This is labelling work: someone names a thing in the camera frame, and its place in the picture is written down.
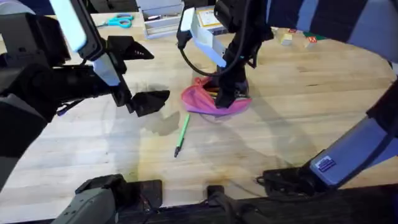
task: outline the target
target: green pen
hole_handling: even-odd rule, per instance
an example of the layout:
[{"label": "green pen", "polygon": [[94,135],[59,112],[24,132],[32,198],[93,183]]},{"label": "green pen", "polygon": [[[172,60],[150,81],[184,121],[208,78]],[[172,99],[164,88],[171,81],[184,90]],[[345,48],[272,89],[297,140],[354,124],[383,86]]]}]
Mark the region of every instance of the green pen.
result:
[{"label": "green pen", "polygon": [[185,131],[187,130],[188,122],[189,122],[190,114],[187,114],[187,117],[185,118],[184,125],[182,126],[180,138],[178,139],[177,147],[175,148],[174,151],[174,158],[177,158],[177,155],[181,151],[182,143],[184,142],[184,135]]}]

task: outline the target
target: wooden tabletop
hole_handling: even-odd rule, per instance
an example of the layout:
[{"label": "wooden tabletop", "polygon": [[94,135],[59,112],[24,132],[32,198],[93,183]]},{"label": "wooden tabletop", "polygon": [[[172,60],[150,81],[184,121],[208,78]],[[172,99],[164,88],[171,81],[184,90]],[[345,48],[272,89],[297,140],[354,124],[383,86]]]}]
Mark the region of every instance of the wooden tabletop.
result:
[{"label": "wooden tabletop", "polygon": [[[100,24],[114,14],[93,15]],[[301,166],[364,117],[393,81],[378,55],[333,40],[312,49],[295,34],[293,45],[264,42],[258,67],[247,68],[250,108],[215,119],[192,114],[183,149],[174,149],[187,112],[180,94],[197,77],[183,61],[175,37],[145,40],[136,13],[133,27],[105,27],[108,35],[133,35],[153,60],[126,62],[129,88],[169,89],[160,112],[137,118],[117,108],[111,96],[85,100],[56,117],[20,160],[0,194],[0,222],[55,218],[87,179],[122,174],[127,181],[161,179],[164,206],[200,202],[209,184],[221,184],[233,198],[265,195],[253,179],[262,171]],[[228,44],[232,35],[219,37]],[[192,62],[213,71],[192,43]],[[69,63],[80,63],[73,54]],[[344,187],[398,182],[395,157],[372,167]]]}]

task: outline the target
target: blue scissors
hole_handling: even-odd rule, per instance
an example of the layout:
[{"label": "blue scissors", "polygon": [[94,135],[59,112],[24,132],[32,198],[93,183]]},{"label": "blue scissors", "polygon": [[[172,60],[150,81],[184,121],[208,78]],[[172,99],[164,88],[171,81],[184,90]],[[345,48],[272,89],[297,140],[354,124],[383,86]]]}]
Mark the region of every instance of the blue scissors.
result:
[{"label": "blue scissors", "polygon": [[130,28],[132,23],[131,21],[134,19],[134,16],[130,14],[118,14],[113,18],[108,19],[104,24],[101,24],[97,27],[104,26],[119,26],[122,28]]}]

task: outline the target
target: pink cloth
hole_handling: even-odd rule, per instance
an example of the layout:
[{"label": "pink cloth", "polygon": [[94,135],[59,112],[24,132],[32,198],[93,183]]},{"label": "pink cloth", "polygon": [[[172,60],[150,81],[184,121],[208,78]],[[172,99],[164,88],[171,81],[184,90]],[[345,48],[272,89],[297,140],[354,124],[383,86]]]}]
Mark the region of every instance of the pink cloth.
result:
[{"label": "pink cloth", "polygon": [[194,84],[186,88],[181,99],[185,108],[189,112],[227,115],[244,111],[251,103],[252,99],[237,99],[229,108],[217,109],[214,99],[206,92],[203,86],[210,81],[210,77],[195,78]]}]

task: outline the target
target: paper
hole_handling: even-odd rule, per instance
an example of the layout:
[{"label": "paper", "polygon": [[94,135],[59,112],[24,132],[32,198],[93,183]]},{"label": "paper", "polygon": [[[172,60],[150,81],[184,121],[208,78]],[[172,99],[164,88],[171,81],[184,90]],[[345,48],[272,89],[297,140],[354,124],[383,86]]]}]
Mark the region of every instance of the paper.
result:
[{"label": "paper", "polygon": [[199,15],[200,24],[202,27],[221,25],[218,19],[214,16],[213,9],[199,10],[197,11],[197,14]]}]

